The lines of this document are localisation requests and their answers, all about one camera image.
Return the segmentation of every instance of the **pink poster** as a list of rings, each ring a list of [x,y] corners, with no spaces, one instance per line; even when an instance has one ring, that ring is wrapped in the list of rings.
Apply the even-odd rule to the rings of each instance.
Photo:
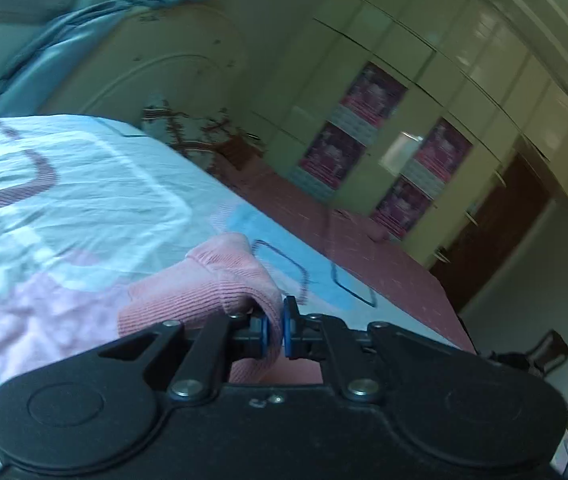
[[[368,63],[350,87],[342,106],[379,128],[406,92],[406,87],[373,63]]]
[[[429,208],[430,198],[403,176],[379,203],[371,218],[400,240]]]
[[[326,123],[299,161],[299,166],[331,189],[337,189],[365,147],[334,124]]]
[[[440,119],[414,158],[445,183],[451,179],[472,147],[471,142],[451,123]]]

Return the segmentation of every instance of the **gray wall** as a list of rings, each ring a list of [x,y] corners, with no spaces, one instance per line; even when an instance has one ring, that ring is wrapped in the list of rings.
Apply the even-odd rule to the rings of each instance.
[[[551,328],[568,344],[568,207],[541,232],[490,293],[462,315],[479,351],[526,351]],[[568,401],[568,362],[549,378]]]

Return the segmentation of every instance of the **pink garment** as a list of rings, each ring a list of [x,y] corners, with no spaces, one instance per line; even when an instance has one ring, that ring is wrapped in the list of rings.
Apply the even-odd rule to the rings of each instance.
[[[231,382],[258,381],[279,356],[281,292],[254,258],[243,234],[210,238],[179,264],[132,284],[129,293],[131,303],[118,316],[120,336],[167,319],[200,326],[212,313],[241,312],[248,306],[246,298],[251,297],[269,318],[271,345],[266,359],[236,362]]]

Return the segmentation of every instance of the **cabinet handle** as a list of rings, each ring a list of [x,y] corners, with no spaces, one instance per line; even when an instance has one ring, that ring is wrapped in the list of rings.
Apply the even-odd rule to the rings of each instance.
[[[499,172],[497,172],[497,171],[493,171],[493,173],[494,173],[495,176],[497,177],[497,180],[500,181],[500,184],[502,184],[504,187],[506,187],[506,181],[504,180],[504,177],[501,176],[501,175],[499,174]]]
[[[477,223],[477,220],[475,220],[475,218],[473,218],[473,216],[468,211],[466,211],[466,218],[468,218],[468,221],[471,222],[471,224],[473,224],[475,227],[478,227],[479,224]]]
[[[450,263],[450,260],[446,256],[444,256],[444,254],[442,254],[442,250],[440,250],[440,249],[435,251],[433,253],[433,256],[435,256],[443,264],[449,264]]]

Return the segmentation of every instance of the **mattress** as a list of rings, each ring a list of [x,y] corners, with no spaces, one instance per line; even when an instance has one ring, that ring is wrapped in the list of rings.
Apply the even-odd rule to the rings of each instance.
[[[0,383],[116,338],[128,285],[223,231],[249,238],[303,314],[452,345],[132,126],[13,118],[0,120]]]

